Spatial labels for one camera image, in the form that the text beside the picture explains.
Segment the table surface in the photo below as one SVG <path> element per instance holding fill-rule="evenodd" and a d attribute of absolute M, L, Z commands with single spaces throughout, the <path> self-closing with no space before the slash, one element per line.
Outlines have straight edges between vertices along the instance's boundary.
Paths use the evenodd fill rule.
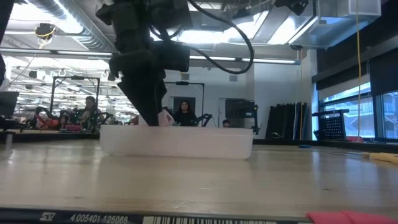
<path fill-rule="evenodd" d="M 109 156 L 95 140 L 12 148 L 0 156 L 1 207 L 398 219 L 398 166 L 354 151 L 254 146 L 240 161 Z"/>

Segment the blue object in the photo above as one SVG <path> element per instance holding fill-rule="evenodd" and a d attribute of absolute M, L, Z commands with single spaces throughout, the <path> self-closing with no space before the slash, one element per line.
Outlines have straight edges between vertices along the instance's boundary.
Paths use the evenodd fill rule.
<path fill-rule="evenodd" d="M 298 145 L 299 148 L 308 149 L 311 148 L 310 145 Z"/>

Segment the window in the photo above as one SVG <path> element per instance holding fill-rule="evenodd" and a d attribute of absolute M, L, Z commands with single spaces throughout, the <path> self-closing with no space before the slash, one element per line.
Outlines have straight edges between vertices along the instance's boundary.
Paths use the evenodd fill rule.
<path fill-rule="evenodd" d="M 325 111 L 349 109 L 344 114 L 344 123 L 347 136 L 358 135 L 358 99 L 343 103 L 325 106 Z M 361 99 L 361 131 L 362 138 L 374 138 L 373 99 L 371 97 Z"/>
<path fill-rule="evenodd" d="M 334 100 L 340 100 L 343 98 L 347 98 L 349 96 L 357 96 L 358 91 L 359 91 L 359 88 L 357 86 L 352 89 L 346 90 L 344 92 L 337 93 L 333 96 L 329 96 L 328 98 L 325 98 L 323 101 L 326 103 L 326 102 L 330 102 L 330 101 L 334 101 Z M 371 91 L 371 83 L 370 82 L 361 85 L 361 93 L 369 93 L 370 91 Z"/>
<path fill-rule="evenodd" d="M 361 98 L 361 131 L 362 138 L 374 138 L 374 116 L 373 116 L 373 99 L 370 95 L 371 84 L 365 83 L 361 85 L 361 94 L 369 93 Z M 335 94 L 323 99 L 325 111 L 349 109 L 349 113 L 344 114 L 344 123 L 347 136 L 358 135 L 358 93 L 359 88 L 352 89 Z"/>
<path fill-rule="evenodd" d="M 383 95 L 385 138 L 398 139 L 398 91 Z"/>

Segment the woman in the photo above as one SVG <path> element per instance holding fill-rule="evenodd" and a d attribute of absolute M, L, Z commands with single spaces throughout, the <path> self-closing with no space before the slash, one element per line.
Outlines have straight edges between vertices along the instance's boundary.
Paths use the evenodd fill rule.
<path fill-rule="evenodd" d="M 182 101 L 179 110 L 174 114 L 174 120 L 181 126 L 194 126 L 194 120 L 197 118 L 192 111 L 188 101 Z"/>
<path fill-rule="evenodd" d="M 81 126 L 84 128 L 90 128 L 91 127 L 91 122 L 89 121 L 90 116 L 94 114 L 94 108 L 95 108 L 95 98 L 92 96 L 87 96 L 86 97 L 86 107 L 85 107 L 85 112 L 82 114 L 80 117 L 81 121 Z M 101 114 L 100 109 L 97 109 L 97 114 Z M 99 116 L 100 120 L 104 120 L 104 116 L 101 114 Z"/>

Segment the red object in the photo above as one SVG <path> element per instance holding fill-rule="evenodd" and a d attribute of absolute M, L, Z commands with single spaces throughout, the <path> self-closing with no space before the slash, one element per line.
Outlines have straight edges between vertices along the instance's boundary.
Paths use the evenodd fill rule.
<path fill-rule="evenodd" d="M 81 131 L 80 125 L 66 125 L 65 127 L 68 131 Z"/>
<path fill-rule="evenodd" d="M 41 118 L 39 115 L 35 115 L 36 119 L 39 121 L 38 126 L 39 128 L 43 129 L 55 129 L 59 123 L 56 119 L 48 119 L 45 121 L 43 118 Z"/>
<path fill-rule="evenodd" d="M 398 224 L 390 218 L 360 212 L 308 212 L 305 215 L 314 224 Z"/>

